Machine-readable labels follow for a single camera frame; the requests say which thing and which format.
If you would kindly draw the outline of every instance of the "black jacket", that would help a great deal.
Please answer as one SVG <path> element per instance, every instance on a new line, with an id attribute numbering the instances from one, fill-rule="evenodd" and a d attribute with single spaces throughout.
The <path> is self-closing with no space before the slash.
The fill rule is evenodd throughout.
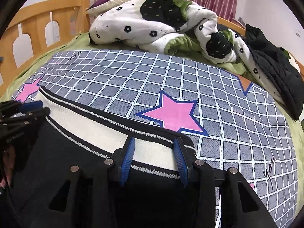
<path id="1" fill-rule="evenodd" d="M 280 48 L 269 42 L 261 29 L 246 25 L 246 43 L 254 60 L 280 93 L 291 117 L 303 110 L 304 82 Z"/>

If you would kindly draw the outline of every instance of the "silver bolt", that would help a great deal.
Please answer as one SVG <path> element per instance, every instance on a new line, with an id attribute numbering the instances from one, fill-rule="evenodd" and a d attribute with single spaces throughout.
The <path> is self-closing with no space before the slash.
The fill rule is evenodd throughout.
<path id="1" fill-rule="evenodd" d="M 106 164 L 106 165 L 110 165 L 110 164 L 113 164 L 113 159 L 106 159 L 105 161 L 104 161 L 104 163 Z"/>
<path id="2" fill-rule="evenodd" d="M 197 160 L 195 160 L 195 164 L 197 164 L 197 165 L 204 165 L 204 161 L 203 160 L 200 160 L 200 159 L 197 159 Z"/>
<path id="3" fill-rule="evenodd" d="M 232 174 L 236 174 L 238 172 L 237 168 L 234 168 L 234 167 L 231 167 L 229 169 L 229 171 L 232 173 Z"/>
<path id="4" fill-rule="evenodd" d="M 77 165 L 74 165 L 71 167 L 71 172 L 77 172 L 79 170 L 79 167 Z"/>

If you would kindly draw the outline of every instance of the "human hand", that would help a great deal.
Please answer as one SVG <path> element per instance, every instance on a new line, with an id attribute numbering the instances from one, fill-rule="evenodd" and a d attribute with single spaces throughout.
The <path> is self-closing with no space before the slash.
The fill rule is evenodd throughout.
<path id="1" fill-rule="evenodd" d="M 11 182 L 12 182 L 15 158 L 16 158 L 16 152 L 15 152 L 15 148 L 13 146 L 10 146 L 8 149 L 6 149 L 4 151 L 4 156 L 3 156 L 4 171 L 5 171 L 7 183 L 9 184 L 9 186 L 11 185 Z M 5 182 L 4 178 L 2 178 L 1 182 L 0 182 L 0 187 L 5 188 L 5 186 L 6 186 L 6 182 Z"/>

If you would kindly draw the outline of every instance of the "blue gripper pad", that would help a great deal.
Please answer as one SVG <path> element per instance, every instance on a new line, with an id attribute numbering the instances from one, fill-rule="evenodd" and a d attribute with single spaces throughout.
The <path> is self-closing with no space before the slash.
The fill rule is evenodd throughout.
<path id="1" fill-rule="evenodd" d="M 27 113 L 30 111 L 41 109 L 42 106 L 43 106 L 43 103 L 42 103 L 42 101 L 39 100 L 39 101 L 35 101 L 35 102 L 22 104 L 21 106 L 19 106 L 18 111 L 21 113 Z"/>
<path id="2" fill-rule="evenodd" d="M 178 173 L 180 176 L 180 181 L 184 186 L 188 185 L 188 172 L 187 172 L 187 166 L 186 161 L 184 159 L 183 154 L 181 153 L 181 148 L 179 146 L 179 143 L 177 139 L 173 141 L 173 152 L 175 156 L 175 161 L 178 168 Z"/>
<path id="3" fill-rule="evenodd" d="M 121 186 L 123 186 L 128 179 L 134 151 L 135 151 L 135 139 L 134 137 L 132 137 L 129 143 L 129 147 L 127 149 L 126 156 L 123 160 L 123 163 L 121 164 L 121 172 L 120 172 Z"/>

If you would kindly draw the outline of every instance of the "wooden headboard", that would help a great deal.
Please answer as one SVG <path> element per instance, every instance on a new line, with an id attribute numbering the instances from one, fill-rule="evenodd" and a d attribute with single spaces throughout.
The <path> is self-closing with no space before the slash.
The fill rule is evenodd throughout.
<path id="1" fill-rule="evenodd" d="M 16 76 L 31 65 L 33 60 L 53 48 L 66 44 L 75 36 L 70 33 L 71 17 L 75 18 L 76 32 L 88 32 L 89 16 L 86 14 L 86 9 L 89 6 L 90 0 L 47 0 L 20 9 L 0 40 L 0 56 L 3 57 L 3 62 L 0 64 L 3 79 L 0 95 Z M 59 26 L 60 41 L 47 47 L 45 27 L 51 21 L 51 12 L 53 21 Z M 18 68 L 13 55 L 13 43 L 19 36 L 19 24 L 22 27 L 22 34 L 28 34 L 31 38 L 34 56 Z"/>

